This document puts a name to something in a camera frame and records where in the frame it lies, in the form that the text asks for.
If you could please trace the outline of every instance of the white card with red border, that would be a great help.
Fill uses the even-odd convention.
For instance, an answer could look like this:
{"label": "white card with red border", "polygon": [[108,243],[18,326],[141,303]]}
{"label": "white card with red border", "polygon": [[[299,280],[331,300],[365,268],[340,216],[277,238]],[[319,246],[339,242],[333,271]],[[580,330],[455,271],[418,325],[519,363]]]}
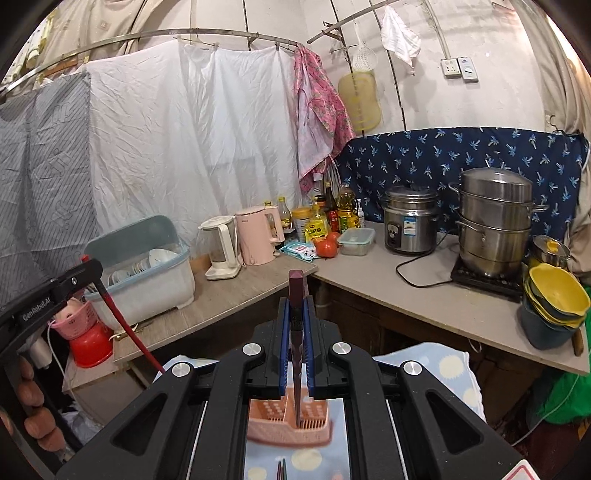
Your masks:
{"label": "white card with red border", "polygon": [[527,460],[522,460],[502,480],[540,480],[540,477]]}

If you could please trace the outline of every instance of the pot handle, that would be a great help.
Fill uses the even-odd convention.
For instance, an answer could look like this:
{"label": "pot handle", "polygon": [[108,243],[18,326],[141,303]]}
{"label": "pot handle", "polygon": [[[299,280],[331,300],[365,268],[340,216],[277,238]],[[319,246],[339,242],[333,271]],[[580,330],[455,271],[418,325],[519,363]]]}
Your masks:
{"label": "pot handle", "polygon": [[460,184],[456,181],[451,181],[450,183],[447,184],[447,187],[452,191],[457,193],[458,195],[460,194]]}
{"label": "pot handle", "polygon": [[470,230],[474,230],[475,232],[481,234],[482,238],[485,238],[485,236],[486,236],[486,232],[484,230],[479,230],[478,228],[474,228],[472,225],[468,225],[467,223],[464,223],[461,220],[456,220],[456,225],[462,225],[462,226],[469,228]]}
{"label": "pot handle", "polygon": [[545,212],[550,208],[550,205],[534,205],[531,209],[531,213],[534,212]]}

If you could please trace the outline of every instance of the tomato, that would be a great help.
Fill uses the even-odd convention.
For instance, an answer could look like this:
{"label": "tomato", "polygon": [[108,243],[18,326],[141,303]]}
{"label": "tomato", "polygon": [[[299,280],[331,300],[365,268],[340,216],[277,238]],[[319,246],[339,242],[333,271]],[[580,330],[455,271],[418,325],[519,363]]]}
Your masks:
{"label": "tomato", "polygon": [[322,240],[316,244],[316,253],[322,258],[336,257],[336,243],[331,242],[330,240]]}
{"label": "tomato", "polygon": [[333,242],[333,243],[337,243],[336,240],[338,237],[340,237],[340,233],[338,233],[338,232],[329,232],[329,234],[326,235],[326,239],[330,242]]}

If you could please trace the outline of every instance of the navy blue fabric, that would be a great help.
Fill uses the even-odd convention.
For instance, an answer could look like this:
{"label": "navy blue fabric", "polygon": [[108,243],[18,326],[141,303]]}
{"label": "navy blue fabric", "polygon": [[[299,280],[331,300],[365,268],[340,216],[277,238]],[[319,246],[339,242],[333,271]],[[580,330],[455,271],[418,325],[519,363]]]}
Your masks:
{"label": "navy blue fabric", "polygon": [[536,203],[549,209],[532,216],[532,234],[564,237],[579,196],[589,144],[582,135],[510,128],[430,128],[351,140],[336,159],[341,179],[362,199],[367,220],[383,222],[380,205],[393,184],[414,183],[438,191],[441,231],[458,219],[459,199],[448,188],[470,168],[499,167],[530,179]]}

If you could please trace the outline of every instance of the white mesh strainer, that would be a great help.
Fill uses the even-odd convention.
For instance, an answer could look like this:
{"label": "white mesh strainer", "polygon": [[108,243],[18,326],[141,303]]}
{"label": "white mesh strainer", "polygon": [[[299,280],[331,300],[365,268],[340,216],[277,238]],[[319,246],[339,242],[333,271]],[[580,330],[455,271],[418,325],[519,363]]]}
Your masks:
{"label": "white mesh strainer", "polygon": [[359,47],[357,47],[357,51],[355,52],[355,55],[353,55],[351,68],[356,72],[370,72],[378,65],[378,56],[367,46],[365,40],[361,38],[359,26],[355,20],[353,20],[353,26],[355,27]]}

